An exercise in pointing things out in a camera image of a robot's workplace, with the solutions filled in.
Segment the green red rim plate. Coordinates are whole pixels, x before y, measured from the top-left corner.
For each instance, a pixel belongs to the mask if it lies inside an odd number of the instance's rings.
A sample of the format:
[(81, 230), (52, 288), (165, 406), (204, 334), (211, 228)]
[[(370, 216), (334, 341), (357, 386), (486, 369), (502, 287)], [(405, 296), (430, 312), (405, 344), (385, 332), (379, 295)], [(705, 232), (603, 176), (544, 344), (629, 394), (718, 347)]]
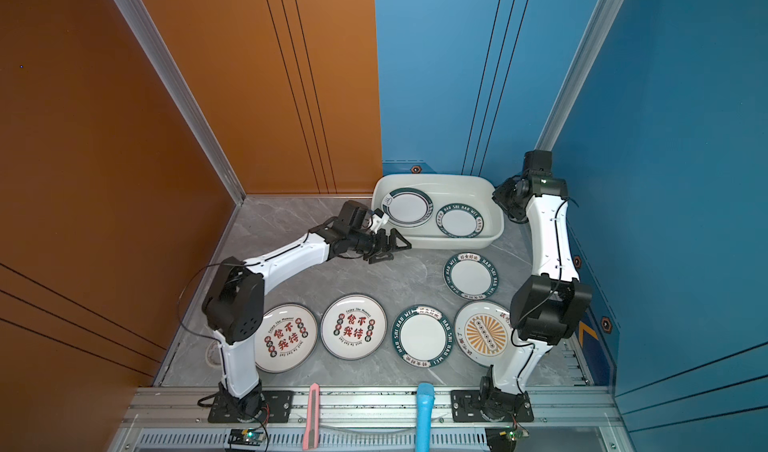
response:
[(381, 209), (394, 225), (415, 228), (429, 221), (434, 204), (431, 198), (419, 189), (398, 188), (383, 198)]

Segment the green lettered rim plate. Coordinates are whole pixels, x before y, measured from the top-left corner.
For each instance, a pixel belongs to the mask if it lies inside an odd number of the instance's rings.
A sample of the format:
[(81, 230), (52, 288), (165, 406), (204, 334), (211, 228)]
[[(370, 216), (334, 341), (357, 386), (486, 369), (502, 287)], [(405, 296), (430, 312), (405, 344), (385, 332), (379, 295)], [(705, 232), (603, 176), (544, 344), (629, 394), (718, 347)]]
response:
[(463, 203), (451, 203), (437, 212), (436, 224), (447, 237), (474, 238), (483, 231), (485, 221), (475, 208)]
[(404, 362), (424, 369), (446, 362), (455, 344), (448, 317), (427, 305), (404, 309), (393, 323), (391, 337), (396, 354)]
[(485, 300), (499, 288), (496, 267), (484, 256), (461, 252), (452, 256), (443, 267), (448, 289), (465, 300)]

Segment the white plate red characters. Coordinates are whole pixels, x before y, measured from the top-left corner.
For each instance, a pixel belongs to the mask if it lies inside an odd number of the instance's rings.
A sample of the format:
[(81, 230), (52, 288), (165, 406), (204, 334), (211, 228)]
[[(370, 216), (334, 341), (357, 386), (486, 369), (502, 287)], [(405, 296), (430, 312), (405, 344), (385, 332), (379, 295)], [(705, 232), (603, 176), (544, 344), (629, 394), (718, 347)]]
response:
[(381, 346), (387, 331), (383, 307), (370, 296), (352, 294), (326, 309), (320, 338), (332, 356), (355, 361), (372, 355)]
[(314, 351), (318, 340), (315, 315), (298, 304), (269, 310), (255, 334), (255, 365), (264, 372), (279, 374), (301, 365)]

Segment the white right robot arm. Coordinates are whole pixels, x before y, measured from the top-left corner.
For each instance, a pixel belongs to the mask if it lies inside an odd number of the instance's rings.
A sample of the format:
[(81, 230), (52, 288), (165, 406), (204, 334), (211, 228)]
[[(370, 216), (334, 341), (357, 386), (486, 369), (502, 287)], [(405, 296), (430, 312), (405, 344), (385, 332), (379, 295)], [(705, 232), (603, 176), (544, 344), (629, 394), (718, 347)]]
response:
[(564, 180), (526, 173), (498, 187), (493, 199), (512, 219), (529, 225), (532, 272), (511, 300), (510, 345), (482, 378), (478, 405), (490, 421), (531, 421), (528, 380), (540, 360), (574, 334), (592, 290), (571, 255)]

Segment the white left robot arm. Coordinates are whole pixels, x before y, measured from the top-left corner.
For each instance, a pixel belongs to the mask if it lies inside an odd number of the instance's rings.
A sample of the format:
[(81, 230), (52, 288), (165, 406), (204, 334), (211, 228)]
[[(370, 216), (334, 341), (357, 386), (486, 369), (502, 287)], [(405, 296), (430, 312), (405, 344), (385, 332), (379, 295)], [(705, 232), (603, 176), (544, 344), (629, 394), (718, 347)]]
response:
[(376, 233), (352, 229), (339, 233), (318, 226), (296, 241), (257, 258), (227, 258), (203, 301), (206, 317), (222, 359), (216, 398), (237, 421), (256, 422), (265, 399), (255, 364), (254, 337), (263, 322), (266, 295), (301, 272), (352, 251), (374, 264), (389, 261), (412, 244), (396, 229)]

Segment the white plastic bin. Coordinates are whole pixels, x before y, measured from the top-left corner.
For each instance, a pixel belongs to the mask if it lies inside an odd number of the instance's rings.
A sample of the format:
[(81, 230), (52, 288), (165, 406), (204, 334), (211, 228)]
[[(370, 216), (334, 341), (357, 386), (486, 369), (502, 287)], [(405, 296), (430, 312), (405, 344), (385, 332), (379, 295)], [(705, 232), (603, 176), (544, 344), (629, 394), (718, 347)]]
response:
[[(405, 228), (387, 223), (397, 229), (416, 249), (482, 249), (500, 238), (504, 231), (501, 209), (493, 202), (493, 185), (485, 179), (462, 175), (410, 175), (394, 174), (378, 181), (374, 189), (372, 205), (381, 209), (383, 198), (398, 188), (416, 188), (425, 192), (434, 204), (429, 221), (415, 228)], [(437, 227), (437, 212), (451, 203), (467, 204), (483, 216), (483, 231), (474, 238), (450, 238)]]

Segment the white sensor module left gripper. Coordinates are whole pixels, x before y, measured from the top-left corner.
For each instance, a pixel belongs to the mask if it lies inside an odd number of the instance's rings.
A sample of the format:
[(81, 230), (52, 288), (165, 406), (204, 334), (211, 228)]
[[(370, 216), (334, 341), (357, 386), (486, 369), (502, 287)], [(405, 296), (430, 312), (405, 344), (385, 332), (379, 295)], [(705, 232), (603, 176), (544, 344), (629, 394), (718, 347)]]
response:
[(368, 230), (371, 233), (377, 233), (389, 221), (389, 216), (381, 209), (369, 210)]

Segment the orange sunburst plate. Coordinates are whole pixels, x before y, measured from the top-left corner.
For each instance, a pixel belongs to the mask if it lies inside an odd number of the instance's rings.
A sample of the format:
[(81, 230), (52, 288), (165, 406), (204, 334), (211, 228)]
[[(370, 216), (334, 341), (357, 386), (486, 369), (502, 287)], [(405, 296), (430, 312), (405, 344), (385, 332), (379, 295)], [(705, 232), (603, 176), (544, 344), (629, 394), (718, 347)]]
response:
[(501, 358), (512, 333), (508, 310), (490, 301), (476, 301), (462, 307), (455, 316), (454, 330), (464, 354), (484, 367), (494, 365)]

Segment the pink utility knife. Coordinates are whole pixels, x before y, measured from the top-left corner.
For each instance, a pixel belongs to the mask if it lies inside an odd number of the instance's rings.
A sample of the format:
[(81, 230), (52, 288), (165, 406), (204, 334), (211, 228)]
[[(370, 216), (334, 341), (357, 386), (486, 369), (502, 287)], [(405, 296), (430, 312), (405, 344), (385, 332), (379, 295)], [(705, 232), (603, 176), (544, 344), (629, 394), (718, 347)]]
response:
[(310, 386), (307, 396), (305, 431), (302, 438), (302, 450), (310, 451), (318, 447), (320, 419), (320, 386)]

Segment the right small circuit board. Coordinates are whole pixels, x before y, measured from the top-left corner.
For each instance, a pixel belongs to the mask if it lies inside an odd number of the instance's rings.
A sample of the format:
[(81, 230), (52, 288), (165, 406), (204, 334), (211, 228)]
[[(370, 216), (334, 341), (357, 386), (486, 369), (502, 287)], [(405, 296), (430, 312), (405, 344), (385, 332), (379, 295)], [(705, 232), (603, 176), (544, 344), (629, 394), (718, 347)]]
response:
[(524, 427), (515, 423), (512, 427), (508, 427), (501, 432), (500, 436), (503, 436), (507, 442), (517, 443), (522, 439), (527, 439), (530, 434)]

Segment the green circuit board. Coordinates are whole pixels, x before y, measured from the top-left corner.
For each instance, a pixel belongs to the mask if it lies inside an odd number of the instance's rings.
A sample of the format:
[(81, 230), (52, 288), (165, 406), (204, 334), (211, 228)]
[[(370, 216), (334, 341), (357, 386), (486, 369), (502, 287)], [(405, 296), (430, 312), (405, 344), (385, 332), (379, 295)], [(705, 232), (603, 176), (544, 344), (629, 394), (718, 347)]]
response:
[(268, 434), (262, 429), (233, 428), (229, 431), (226, 447), (234, 451), (266, 451), (268, 449)]

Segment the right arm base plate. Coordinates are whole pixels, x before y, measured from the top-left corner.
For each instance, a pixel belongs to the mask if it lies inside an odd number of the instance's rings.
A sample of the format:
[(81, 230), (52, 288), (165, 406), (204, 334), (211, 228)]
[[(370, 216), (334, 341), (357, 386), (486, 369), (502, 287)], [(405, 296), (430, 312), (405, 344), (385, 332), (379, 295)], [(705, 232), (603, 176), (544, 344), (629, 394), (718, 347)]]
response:
[(531, 423), (535, 420), (528, 393), (497, 391), (482, 396), (478, 390), (453, 390), (450, 393), (453, 421)]

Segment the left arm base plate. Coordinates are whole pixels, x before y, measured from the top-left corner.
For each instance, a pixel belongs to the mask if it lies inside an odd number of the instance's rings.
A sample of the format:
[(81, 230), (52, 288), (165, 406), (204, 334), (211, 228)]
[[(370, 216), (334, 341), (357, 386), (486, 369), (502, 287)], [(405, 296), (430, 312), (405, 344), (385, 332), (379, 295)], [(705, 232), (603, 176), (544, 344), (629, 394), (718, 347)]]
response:
[(289, 420), (292, 408), (291, 391), (266, 391), (260, 394), (260, 402), (255, 397), (246, 397), (241, 405), (238, 399), (229, 397), (225, 392), (218, 392), (208, 414), (209, 423), (253, 423), (283, 424)]

